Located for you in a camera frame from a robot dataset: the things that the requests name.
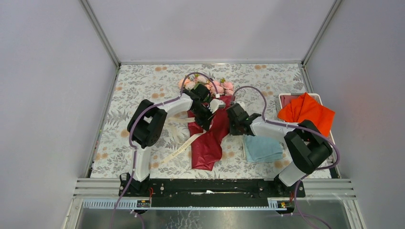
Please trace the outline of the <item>dark red wrapping paper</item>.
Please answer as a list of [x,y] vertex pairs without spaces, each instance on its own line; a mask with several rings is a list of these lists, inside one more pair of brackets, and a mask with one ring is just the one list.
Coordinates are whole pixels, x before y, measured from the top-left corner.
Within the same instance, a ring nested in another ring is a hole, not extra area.
[[211,171],[214,164],[223,156],[221,143],[230,133],[230,121],[226,110],[230,107],[231,96],[222,96],[220,99],[225,102],[225,108],[215,112],[210,130],[204,133],[196,123],[188,124],[190,136],[201,134],[191,143],[192,169]]

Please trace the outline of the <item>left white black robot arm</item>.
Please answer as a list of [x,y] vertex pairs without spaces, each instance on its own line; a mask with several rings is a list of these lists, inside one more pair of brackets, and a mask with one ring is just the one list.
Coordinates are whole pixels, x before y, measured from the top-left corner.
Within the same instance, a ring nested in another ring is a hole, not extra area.
[[191,111],[194,122],[207,132],[214,117],[210,92],[202,85],[184,89],[179,97],[155,104],[143,100],[132,116],[127,130],[134,148],[132,167],[120,175],[119,194],[126,197],[143,196],[149,189],[151,148],[159,140],[166,120],[178,113]]

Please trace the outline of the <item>pink fake flower bunch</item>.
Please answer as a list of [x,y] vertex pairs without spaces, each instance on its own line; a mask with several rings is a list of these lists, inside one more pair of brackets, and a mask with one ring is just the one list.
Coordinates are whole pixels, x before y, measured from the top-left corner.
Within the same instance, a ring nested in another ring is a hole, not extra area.
[[191,74],[187,76],[186,79],[180,79],[178,83],[178,87],[183,89],[183,91],[196,89],[198,85],[206,87],[209,90],[211,97],[234,94],[234,84],[225,78],[215,80],[211,76],[209,76],[208,79],[202,74]]

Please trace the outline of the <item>cream ribbon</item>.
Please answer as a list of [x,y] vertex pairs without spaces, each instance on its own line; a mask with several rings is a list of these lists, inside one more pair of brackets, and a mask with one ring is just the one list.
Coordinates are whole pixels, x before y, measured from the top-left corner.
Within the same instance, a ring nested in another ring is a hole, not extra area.
[[[174,121],[177,123],[195,123],[195,118],[194,117],[190,117],[190,118],[184,118],[184,119],[180,119],[180,118],[175,118],[175,117],[170,117],[169,118],[170,121]],[[202,133],[198,133],[198,134],[194,134],[192,135],[189,139],[187,139],[178,149],[176,149],[173,153],[171,153],[170,155],[168,155],[167,157],[165,157],[161,162],[160,165],[163,165],[169,161],[171,161],[172,159],[174,159],[176,156],[178,156],[180,153],[182,153],[183,151],[185,151],[197,138],[199,138],[200,136],[204,135],[207,131],[203,130]]]

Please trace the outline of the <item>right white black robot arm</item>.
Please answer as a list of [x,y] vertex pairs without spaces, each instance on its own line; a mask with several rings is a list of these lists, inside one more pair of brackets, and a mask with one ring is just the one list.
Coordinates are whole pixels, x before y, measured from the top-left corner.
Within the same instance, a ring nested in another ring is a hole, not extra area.
[[294,186],[302,178],[312,174],[332,155],[334,143],[320,133],[310,121],[298,124],[267,120],[262,115],[249,115],[238,104],[232,104],[227,110],[230,124],[230,135],[251,137],[248,152],[253,148],[259,153],[270,153],[271,140],[276,145],[285,146],[292,161],[271,181],[259,181],[257,187],[260,197],[283,197],[297,194]]

